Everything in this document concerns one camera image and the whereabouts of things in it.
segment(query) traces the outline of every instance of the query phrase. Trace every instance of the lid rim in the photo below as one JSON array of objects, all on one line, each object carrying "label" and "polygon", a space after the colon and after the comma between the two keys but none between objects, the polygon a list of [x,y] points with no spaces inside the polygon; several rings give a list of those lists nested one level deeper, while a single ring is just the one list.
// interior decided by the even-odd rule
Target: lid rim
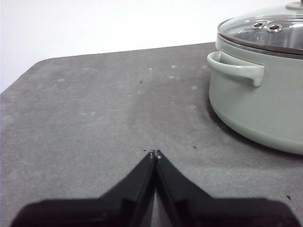
[{"label": "lid rim", "polygon": [[258,47],[251,47],[251,46],[247,46],[247,45],[242,45],[242,44],[236,43],[234,41],[231,41],[231,40],[223,37],[220,33],[218,33],[217,38],[220,39],[222,42],[228,44],[228,45],[231,45],[231,46],[243,49],[243,50],[256,52],[256,53],[261,53],[261,54],[266,54],[266,55],[271,55],[271,56],[303,60],[303,54],[296,54],[296,53],[294,54],[294,53],[288,53],[288,52],[278,52],[278,51],[272,51],[272,50],[264,50],[264,49],[260,49]]}]

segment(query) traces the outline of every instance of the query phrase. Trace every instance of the glass lid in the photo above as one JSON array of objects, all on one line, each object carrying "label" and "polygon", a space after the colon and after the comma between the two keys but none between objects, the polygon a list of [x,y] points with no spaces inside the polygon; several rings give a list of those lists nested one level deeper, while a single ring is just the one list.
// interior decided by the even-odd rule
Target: glass lid
[{"label": "glass lid", "polygon": [[303,54],[303,0],[222,22],[225,39],[263,50]]}]

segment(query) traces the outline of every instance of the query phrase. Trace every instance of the gray countertop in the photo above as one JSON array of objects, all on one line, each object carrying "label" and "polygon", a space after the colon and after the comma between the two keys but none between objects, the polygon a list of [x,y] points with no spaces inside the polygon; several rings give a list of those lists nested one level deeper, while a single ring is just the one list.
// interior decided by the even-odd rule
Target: gray countertop
[{"label": "gray countertop", "polygon": [[82,55],[31,67],[1,94],[1,226],[29,202],[100,196],[150,149],[214,197],[283,201],[302,223],[303,157],[254,143],[216,116],[206,65],[214,49]]}]

